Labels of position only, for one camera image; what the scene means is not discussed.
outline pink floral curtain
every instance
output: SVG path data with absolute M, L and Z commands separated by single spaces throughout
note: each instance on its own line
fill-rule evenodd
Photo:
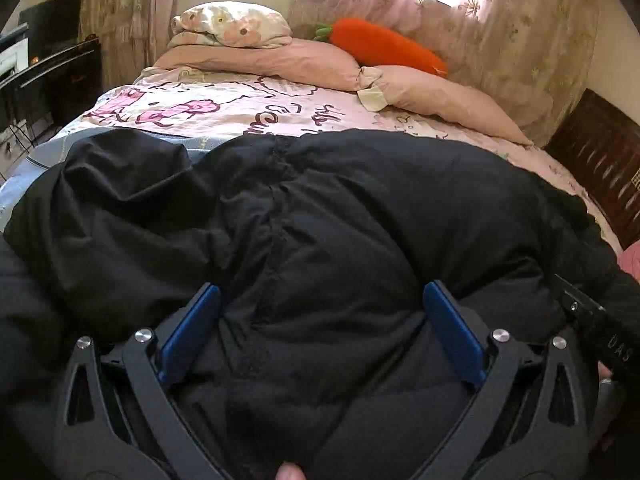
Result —
M 396 30 L 449 63 L 449 78 L 493 97 L 544 145 L 585 88 L 600 0 L 294 0 L 294 35 L 357 16 Z
M 133 82 L 169 40 L 174 0 L 82 0 L 81 36 L 102 45 L 105 89 Z

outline pillow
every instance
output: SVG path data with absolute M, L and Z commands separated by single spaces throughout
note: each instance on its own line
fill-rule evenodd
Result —
M 222 43 L 220 43 L 213 34 L 209 34 L 208 32 L 191 32 L 185 30 L 178 32 L 178 34 L 171 38 L 167 49 L 175 48 L 179 45 L 222 46 Z
M 191 66 L 203 72 L 241 72 L 280 77 L 295 83 L 355 92 L 371 85 L 381 70 L 360 68 L 341 48 L 319 41 L 293 40 L 273 50 L 185 45 L 172 48 L 156 61 L 172 70 Z
M 631 274 L 640 282 L 640 241 L 629 245 L 618 257 L 620 269 Z
M 276 10 L 242 2 L 212 2 L 185 10 L 172 19 L 174 34 L 211 35 L 225 46 L 276 48 L 291 43 L 289 24 Z
M 358 92 L 367 110 L 387 105 L 420 115 L 439 115 L 490 137 L 533 144 L 487 94 L 406 66 L 378 66 L 382 76 L 372 89 Z

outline blue gripper pad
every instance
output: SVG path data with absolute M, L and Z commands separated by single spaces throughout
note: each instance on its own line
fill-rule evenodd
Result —
M 486 380 L 484 349 L 461 316 L 456 300 L 435 281 L 424 287 L 422 304 L 456 374 L 478 391 Z
M 220 317 L 220 290 L 204 285 L 187 304 L 184 318 L 158 350 L 158 380 L 165 388 L 181 383 Z

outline pink bedsheet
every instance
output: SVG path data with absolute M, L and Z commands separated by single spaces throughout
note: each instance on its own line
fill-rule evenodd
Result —
M 103 95 L 97 105 L 58 136 L 94 126 L 128 126 L 179 137 L 232 138 L 242 134 L 307 133 L 365 128 L 417 137 L 460 140 L 537 173 L 553 186 L 579 195 L 597 220 L 602 237 L 617 254 L 618 238 L 587 192 L 569 171 L 535 146 L 519 146 L 458 124 L 386 108 L 364 109 L 356 94 L 235 73 L 203 73 L 193 68 L 146 69 L 133 84 Z

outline orange carrot plush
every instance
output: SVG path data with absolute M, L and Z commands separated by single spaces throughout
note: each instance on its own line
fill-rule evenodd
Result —
M 403 65 L 447 76 L 447 64 L 431 50 L 388 28 L 359 18 L 342 18 L 333 26 L 320 27 L 315 40 L 330 41 L 362 65 Z

